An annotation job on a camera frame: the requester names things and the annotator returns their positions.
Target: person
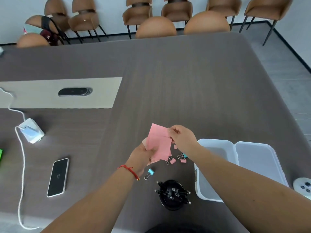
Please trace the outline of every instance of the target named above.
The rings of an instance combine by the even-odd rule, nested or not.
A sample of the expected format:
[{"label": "person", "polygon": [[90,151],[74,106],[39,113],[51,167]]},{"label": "person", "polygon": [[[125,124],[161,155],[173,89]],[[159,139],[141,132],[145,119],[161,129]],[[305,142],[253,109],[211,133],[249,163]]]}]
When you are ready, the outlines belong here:
[{"label": "person", "polygon": [[[181,125],[172,126],[168,132],[177,148],[197,164],[230,211],[250,232],[311,232],[309,199],[213,154],[197,142],[191,130]],[[141,176],[154,152],[146,151],[140,144],[125,165],[133,167]],[[74,204],[42,233],[111,232],[134,181],[129,170],[117,169],[103,186]]]}]

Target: person's right hand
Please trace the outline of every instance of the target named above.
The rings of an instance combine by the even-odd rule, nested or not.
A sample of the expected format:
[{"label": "person's right hand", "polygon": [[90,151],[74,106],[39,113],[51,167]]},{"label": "person's right hand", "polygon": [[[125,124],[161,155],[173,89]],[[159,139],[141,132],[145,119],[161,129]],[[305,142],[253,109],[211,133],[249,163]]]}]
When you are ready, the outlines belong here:
[{"label": "person's right hand", "polygon": [[193,132],[182,125],[174,125],[168,128],[168,132],[177,148],[187,156],[191,155],[193,149],[199,145]]}]

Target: power cord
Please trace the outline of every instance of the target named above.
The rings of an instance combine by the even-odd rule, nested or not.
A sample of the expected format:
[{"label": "power cord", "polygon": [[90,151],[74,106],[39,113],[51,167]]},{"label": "power cord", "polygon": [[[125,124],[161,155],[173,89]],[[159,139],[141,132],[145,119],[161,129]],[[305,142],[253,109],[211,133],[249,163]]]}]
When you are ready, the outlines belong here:
[{"label": "power cord", "polygon": [[[26,121],[26,118],[25,118],[25,114],[22,112],[22,111],[19,111],[19,110],[15,110],[15,109],[11,109],[11,104],[13,103],[14,101],[14,95],[10,92],[7,92],[5,91],[3,88],[0,87],[0,90],[3,91],[4,93],[6,94],[9,94],[11,95],[12,97],[12,101],[11,103],[9,104],[9,106],[7,107],[9,110],[11,111],[16,111],[16,112],[19,112],[23,115],[23,120]],[[22,171],[22,175],[21,175],[21,197],[20,197],[20,200],[19,200],[19,203],[18,203],[18,211],[17,211],[17,215],[18,215],[18,222],[20,224],[20,226],[22,228],[24,228],[25,230],[35,230],[35,229],[38,229],[39,227],[34,227],[34,228],[30,228],[30,227],[26,227],[24,226],[24,224],[22,223],[21,221],[21,201],[23,200],[23,195],[24,195],[24,178],[25,178],[25,166],[26,166],[26,159],[25,159],[25,151],[24,151],[24,146],[23,146],[23,143],[21,141],[21,138],[18,134],[18,131],[17,131],[17,128],[19,128],[19,126],[16,126],[14,129],[15,129],[15,133],[16,133],[16,136],[21,144],[21,151],[22,151],[22,154],[23,154],[23,171]]]}]

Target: person's left arm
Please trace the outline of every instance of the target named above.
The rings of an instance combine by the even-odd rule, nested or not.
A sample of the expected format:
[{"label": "person's left arm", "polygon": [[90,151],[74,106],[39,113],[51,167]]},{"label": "person's left arm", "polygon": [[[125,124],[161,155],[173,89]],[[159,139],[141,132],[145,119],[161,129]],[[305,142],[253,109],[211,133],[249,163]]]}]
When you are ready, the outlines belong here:
[{"label": "person's left arm", "polygon": [[[153,154],[154,151],[146,151],[144,145],[140,144],[125,165],[133,167],[132,170],[141,176]],[[129,170],[123,167],[117,169],[102,187],[74,204],[42,233],[111,232],[134,181],[136,178]]]}]

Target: person's right arm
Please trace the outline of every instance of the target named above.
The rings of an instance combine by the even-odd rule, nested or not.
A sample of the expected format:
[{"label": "person's right arm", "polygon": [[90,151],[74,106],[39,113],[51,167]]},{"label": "person's right arm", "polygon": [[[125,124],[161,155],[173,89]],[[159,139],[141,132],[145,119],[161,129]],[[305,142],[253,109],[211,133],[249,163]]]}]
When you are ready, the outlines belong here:
[{"label": "person's right arm", "polygon": [[250,232],[311,232],[311,201],[294,190],[230,163],[202,147],[181,125],[168,129],[177,148],[198,166]]}]

